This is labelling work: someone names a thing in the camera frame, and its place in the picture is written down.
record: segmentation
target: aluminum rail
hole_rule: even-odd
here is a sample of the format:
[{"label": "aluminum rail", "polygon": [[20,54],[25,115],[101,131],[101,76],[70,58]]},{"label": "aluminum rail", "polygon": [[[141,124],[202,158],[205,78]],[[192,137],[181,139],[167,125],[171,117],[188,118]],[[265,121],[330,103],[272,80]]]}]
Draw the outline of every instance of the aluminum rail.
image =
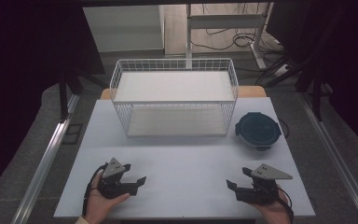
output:
[{"label": "aluminum rail", "polygon": [[330,159],[336,170],[341,177],[342,182],[344,183],[346,189],[348,190],[351,198],[358,209],[358,182],[352,175],[350,169],[348,168],[345,161],[342,159],[334,141],[331,139],[328,131],[325,129],[324,124],[319,121],[316,116],[312,113],[310,106],[310,100],[308,99],[306,93],[299,93],[300,101],[302,102],[307,114],[310,118],[310,121],[315,128],[317,134],[324,143],[324,148],[327,151],[327,154],[330,156]]},{"label": "aluminum rail", "polygon": [[54,162],[58,148],[60,147],[65,132],[69,126],[78,99],[78,95],[71,96],[68,103],[68,117],[63,123],[59,123],[57,125],[57,128],[48,143],[45,154],[43,155],[42,160],[34,173],[34,177],[32,178],[11,223],[26,223],[28,221],[28,218],[34,208],[37,196],[45,183],[48,171],[50,170],[51,164]]}]

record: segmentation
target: black curtain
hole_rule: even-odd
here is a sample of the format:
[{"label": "black curtain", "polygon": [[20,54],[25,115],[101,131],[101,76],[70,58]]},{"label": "black curtain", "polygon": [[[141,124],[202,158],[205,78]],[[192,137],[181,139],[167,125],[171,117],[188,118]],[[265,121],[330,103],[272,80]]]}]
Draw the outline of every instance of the black curtain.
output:
[{"label": "black curtain", "polygon": [[329,39],[320,72],[333,93],[330,103],[358,135],[358,1],[351,1]]},{"label": "black curtain", "polygon": [[32,125],[43,91],[60,76],[76,78],[74,68],[104,73],[82,7],[0,1],[0,175]]}]

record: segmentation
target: sleeve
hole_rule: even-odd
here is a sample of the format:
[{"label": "sleeve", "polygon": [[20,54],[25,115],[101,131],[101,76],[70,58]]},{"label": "sleeve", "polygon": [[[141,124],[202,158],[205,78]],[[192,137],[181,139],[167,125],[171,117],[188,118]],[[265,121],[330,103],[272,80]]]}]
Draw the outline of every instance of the sleeve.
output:
[{"label": "sleeve", "polygon": [[77,222],[75,224],[89,224],[88,221],[86,221],[86,219],[84,219],[83,217],[79,217],[77,219]]}]

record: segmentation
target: bowl lid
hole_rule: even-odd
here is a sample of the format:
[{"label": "bowl lid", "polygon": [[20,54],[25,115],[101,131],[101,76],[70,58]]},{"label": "bowl lid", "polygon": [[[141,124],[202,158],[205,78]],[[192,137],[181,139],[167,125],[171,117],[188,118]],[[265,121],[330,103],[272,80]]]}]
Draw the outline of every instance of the bowl lid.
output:
[{"label": "bowl lid", "polygon": [[277,122],[259,112],[246,114],[235,125],[235,134],[256,147],[270,148],[282,134]]}]

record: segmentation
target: human hand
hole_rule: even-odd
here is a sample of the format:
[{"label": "human hand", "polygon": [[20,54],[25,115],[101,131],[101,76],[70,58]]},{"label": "human hand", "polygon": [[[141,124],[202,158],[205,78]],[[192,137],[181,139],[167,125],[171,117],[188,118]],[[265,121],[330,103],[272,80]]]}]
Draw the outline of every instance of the human hand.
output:
[{"label": "human hand", "polygon": [[[284,196],[284,193],[281,189],[278,190],[279,197],[287,203],[287,199]],[[290,224],[290,218],[287,214],[286,209],[278,203],[278,201],[275,201],[271,204],[254,204],[249,203],[251,206],[255,207],[260,213],[263,215],[264,219],[267,221],[268,224]]]},{"label": "human hand", "polygon": [[102,173],[99,173],[95,176],[91,184],[91,191],[89,192],[87,211],[84,216],[84,219],[86,219],[89,224],[101,223],[113,207],[130,198],[129,193],[120,195],[114,199],[105,198],[97,189],[101,175]]}]

